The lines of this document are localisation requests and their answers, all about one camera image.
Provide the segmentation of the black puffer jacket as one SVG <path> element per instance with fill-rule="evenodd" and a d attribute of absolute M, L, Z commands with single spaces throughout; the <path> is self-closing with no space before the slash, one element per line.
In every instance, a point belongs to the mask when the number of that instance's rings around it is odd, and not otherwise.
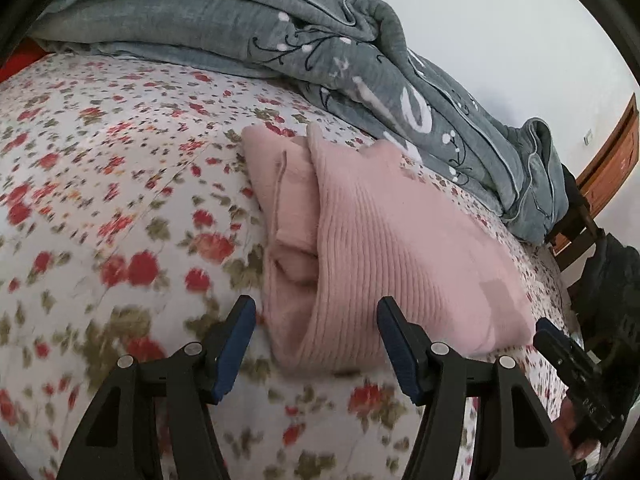
<path fill-rule="evenodd" d="M 574 247 L 582 235 L 594 249 L 579 280 L 570 286 L 570 301 L 585 347 L 599 359 L 613 348 L 623 324 L 639 322 L 639 252 L 594 223 L 590 203 L 570 170 L 563 170 L 568 211 L 556 232 Z"/>

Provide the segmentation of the pink knit sweater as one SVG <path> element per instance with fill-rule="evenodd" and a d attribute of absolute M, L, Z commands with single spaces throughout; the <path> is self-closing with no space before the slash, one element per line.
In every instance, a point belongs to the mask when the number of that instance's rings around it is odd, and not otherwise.
<path fill-rule="evenodd" d="M 242 133 L 265 215 L 264 316 L 274 357 L 291 372 L 383 363 L 378 300 L 462 356 L 532 340 L 520 272 L 482 224 L 431 183 L 410 177 L 387 141 L 332 143 L 309 126 L 285 138 Z"/>

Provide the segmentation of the white wall switch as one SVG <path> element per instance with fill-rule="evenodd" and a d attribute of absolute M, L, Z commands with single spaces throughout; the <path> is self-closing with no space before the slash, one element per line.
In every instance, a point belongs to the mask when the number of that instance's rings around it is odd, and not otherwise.
<path fill-rule="evenodd" d="M 585 146 L 588 146 L 592 142 L 592 139 L 593 139 L 593 133 L 592 133 L 592 130 L 589 129 L 587 133 L 584 135 L 584 137 L 582 138 L 582 142 L 584 142 Z"/>

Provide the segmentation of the floral bed sheet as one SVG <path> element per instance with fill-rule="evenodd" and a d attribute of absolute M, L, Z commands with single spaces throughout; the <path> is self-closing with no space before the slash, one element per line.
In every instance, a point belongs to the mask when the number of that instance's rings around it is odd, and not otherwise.
<path fill-rule="evenodd" d="M 55 479 L 119 356 L 170 356 L 239 294 L 261 308 L 266 234 L 240 133 L 308 122 L 351 148 L 373 142 L 282 84 L 177 65 L 52 54 L 2 82 L 1 433 L 33 479 Z M 548 249 L 409 160 L 509 251 L 534 315 L 565 328 Z M 213 408 L 232 479 L 401 477 L 422 408 L 388 365 L 289 378 L 270 353 L 258 326 Z"/>

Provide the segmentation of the red pillow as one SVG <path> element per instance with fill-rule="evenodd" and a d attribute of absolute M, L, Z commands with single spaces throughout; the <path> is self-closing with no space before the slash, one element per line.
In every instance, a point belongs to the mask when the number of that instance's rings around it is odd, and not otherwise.
<path fill-rule="evenodd" d="M 25 67 L 34 64 L 43 58 L 47 52 L 39 47 L 34 40 L 25 38 L 15 48 L 9 58 L 1 65 L 0 81 L 6 81 Z"/>

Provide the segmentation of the orange wooden door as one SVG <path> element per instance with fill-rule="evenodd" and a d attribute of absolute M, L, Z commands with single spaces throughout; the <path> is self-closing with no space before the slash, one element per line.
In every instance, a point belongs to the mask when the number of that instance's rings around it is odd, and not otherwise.
<path fill-rule="evenodd" d="M 546 238 L 561 271 L 604 235 L 596 217 L 620 190 L 638 161 L 639 110 L 633 94 L 612 133 L 582 173 L 575 178 L 563 168 L 570 206 Z"/>

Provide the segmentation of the grey floral quilt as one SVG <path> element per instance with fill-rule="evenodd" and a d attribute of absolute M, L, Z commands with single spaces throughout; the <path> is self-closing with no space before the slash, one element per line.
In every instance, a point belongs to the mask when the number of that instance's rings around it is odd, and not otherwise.
<path fill-rule="evenodd" d="M 526 242 L 543 242 L 567 213 L 548 125 L 492 117 L 407 46 L 383 0 L 53 0 L 29 33 L 49 50 L 284 78 L 473 194 Z"/>

